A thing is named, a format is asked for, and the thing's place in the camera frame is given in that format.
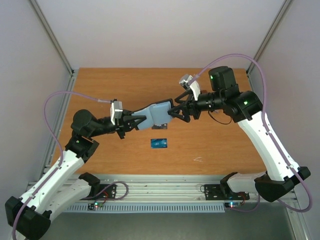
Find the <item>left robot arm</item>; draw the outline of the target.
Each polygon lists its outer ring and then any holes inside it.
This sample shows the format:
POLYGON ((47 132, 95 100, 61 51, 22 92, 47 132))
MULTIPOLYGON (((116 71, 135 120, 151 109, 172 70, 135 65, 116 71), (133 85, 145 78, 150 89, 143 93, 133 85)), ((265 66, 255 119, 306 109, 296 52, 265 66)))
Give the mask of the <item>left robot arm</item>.
POLYGON ((99 143, 93 137, 117 133, 123 139, 127 132, 138 130, 146 119, 145 113, 128 110, 116 110, 104 118, 96 118, 86 109, 77 111, 71 124, 71 138, 55 164, 20 197, 12 196, 6 201, 11 239, 39 240, 70 205, 79 200, 97 200, 104 189, 100 179, 88 172, 64 190, 60 188, 95 153, 99 143))

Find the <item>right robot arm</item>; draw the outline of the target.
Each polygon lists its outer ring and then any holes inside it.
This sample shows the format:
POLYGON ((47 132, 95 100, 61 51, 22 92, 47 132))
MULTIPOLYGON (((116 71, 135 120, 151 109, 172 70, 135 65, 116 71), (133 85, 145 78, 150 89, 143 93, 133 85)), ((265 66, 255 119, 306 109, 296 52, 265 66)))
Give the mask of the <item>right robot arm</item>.
POLYGON ((278 142, 263 104, 253 91, 241 92, 234 71, 227 66, 208 72, 212 92, 202 92, 195 78, 186 74, 179 83, 185 92, 175 98, 176 106, 168 114, 184 122, 199 119, 201 112, 223 111, 245 132, 260 155, 265 172, 241 174, 232 172, 220 180, 220 191, 225 198, 237 193, 258 193, 264 200, 274 202, 289 193, 311 173, 294 160, 285 161, 284 146, 278 142))

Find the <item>black VIP credit card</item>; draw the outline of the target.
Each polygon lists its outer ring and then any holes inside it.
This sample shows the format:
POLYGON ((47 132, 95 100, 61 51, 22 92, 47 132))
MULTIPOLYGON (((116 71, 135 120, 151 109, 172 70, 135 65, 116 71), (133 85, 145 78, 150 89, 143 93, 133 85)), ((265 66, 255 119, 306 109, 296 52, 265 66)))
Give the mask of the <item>black VIP credit card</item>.
POLYGON ((163 124, 154 124, 151 129, 152 130, 166 130, 168 128, 168 124, 167 123, 163 123, 163 124))

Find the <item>blue credit card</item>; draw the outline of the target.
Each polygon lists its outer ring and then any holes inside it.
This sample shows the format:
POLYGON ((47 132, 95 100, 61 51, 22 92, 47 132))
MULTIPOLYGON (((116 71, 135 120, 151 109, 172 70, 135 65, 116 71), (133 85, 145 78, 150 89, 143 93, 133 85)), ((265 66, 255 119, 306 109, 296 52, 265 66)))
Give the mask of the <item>blue credit card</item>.
POLYGON ((165 149, 168 147, 168 140, 166 138, 153 138, 150 140, 150 147, 152 149, 165 149))

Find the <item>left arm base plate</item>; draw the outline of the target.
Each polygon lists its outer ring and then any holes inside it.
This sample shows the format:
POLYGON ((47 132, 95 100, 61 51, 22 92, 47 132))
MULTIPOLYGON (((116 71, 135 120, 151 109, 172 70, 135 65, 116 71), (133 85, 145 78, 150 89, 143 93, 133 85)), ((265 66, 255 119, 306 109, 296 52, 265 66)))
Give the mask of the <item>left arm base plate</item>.
POLYGON ((81 200, 114 199, 117 193, 117 185, 112 184, 109 187, 107 186, 108 184, 100 184, 99 186, 92 187, 89 195, 81 200))

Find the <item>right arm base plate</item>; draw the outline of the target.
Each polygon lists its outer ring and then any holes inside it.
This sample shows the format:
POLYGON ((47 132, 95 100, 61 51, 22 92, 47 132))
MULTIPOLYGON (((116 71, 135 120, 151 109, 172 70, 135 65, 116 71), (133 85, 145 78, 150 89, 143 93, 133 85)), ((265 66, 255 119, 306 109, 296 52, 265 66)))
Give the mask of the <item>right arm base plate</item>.
POLYGON ((225 189, 220 184, 204 184, 200 187, 200 191, 204 194, 206 201, 242 201, 250 199, 248 193, 232 192, 229 189, 225 189))

